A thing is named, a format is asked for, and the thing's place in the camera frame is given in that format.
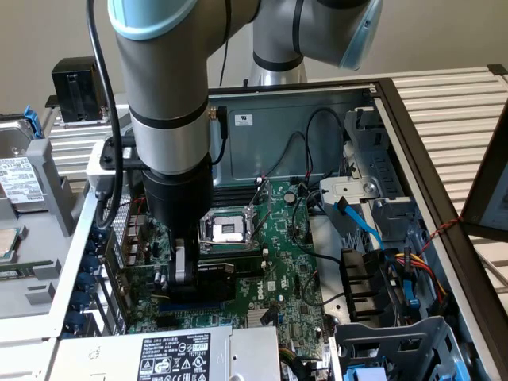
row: power supply label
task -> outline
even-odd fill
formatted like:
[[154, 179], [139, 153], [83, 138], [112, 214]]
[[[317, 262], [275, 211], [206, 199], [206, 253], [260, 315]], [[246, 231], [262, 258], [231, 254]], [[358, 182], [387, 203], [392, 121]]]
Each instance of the power supply label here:
[[210, 334], [143, 340], [138, 381], [209, 381]]

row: white wall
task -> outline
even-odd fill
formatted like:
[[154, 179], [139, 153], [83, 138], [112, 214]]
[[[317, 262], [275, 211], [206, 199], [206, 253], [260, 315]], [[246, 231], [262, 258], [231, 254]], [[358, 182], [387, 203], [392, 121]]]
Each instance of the white wall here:
[[[115, 91], [123, 91], [106, 0], [97, 0], [96, 9], [110, 77]], [[371, 54], [359, 73], [497, 63], [508, 67], [507, 19], [508, 0], [385, 0]], [[248, 77], [251, 38], [246, 28], [230, 43], [225, 85], [240, 85]], [[28, 103], [42, 112], [54, 94], [55, 64], [64, 57], [91, 54], [85, 1], [0, 0], [0, 52], [0, 113], [20, 112]], [[221, 49], [210, 59], [211, 86], [218, 85], [222, 55]], [[311, 79], [352, 74], [312, 60], [306, 68]]]

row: warning label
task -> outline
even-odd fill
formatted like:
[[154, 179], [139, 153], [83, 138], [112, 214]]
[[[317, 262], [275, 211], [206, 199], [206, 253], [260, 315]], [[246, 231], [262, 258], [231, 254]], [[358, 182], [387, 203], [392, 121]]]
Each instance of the warning label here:
[[143, 340], [138, 381], [207, 381], [210, 334]]
[[0, 183], [13, 204], [44, 201], [32, 164], [26, 157], [0, 159]]
[[235, 115], [235, 125], [252, 125], [252, 114]]

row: black connector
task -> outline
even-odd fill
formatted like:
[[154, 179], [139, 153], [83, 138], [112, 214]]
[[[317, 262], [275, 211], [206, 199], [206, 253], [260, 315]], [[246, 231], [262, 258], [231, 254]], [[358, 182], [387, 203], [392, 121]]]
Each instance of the black connector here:
[[278, 306], [271, 306], [267, 312], [261, 317], [260, 322], [263, 326], [269, 325], [273, 322], [273, 326], [276, 327], [279, 322], [279, 308]]
[[100, 202], [111, 198], [114, 189], [114, 176], [104, 176], [99, 179], [95, 187], [95, 197]]
[[335, 209], [342, 213], [343, 216], [346, 215], [346, 208], [349, 206], [348, 200], [344, 196], [341, 197], [339, 202], [335, 203]]
[[217, 119], [219, 120], [219, 124], [221, 125], [221, 138], [222, 145], [221, 151], [219, 152], [219, 156], [215, 161], [212, 162], [212, 165], [217, 165], [221, 162], [222, 157], [224, 156], [225, 151], [225, 143], [228, 140], [228, 108], [225, 106], [219, 106], [217, 108]]
[[300, 275], [296, 274], [293, 279], [294, 288], [293, 294], [297, 299], [302, 298], [302, 283], [300, 281]]
[[226, 106], [219, 106], [217, 108], [217, 119], [221, 125], [221, 139], [226, 140], [229, 137], [228, 131], [228, 108]]

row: white label sticker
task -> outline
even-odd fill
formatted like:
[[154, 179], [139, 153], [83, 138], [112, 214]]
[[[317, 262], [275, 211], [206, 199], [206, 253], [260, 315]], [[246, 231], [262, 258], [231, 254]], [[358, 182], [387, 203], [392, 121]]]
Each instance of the white label sticker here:
[[44, 201], [32, 164], [26, 157], [0, 159], [0, 183], [13, 204]]
[[252, 114], [235, 115], [235, 125], [252, 125]]
[[0, 279], [2, 278], [15, 278], [17, 273], [15, 271], [0, 271]]

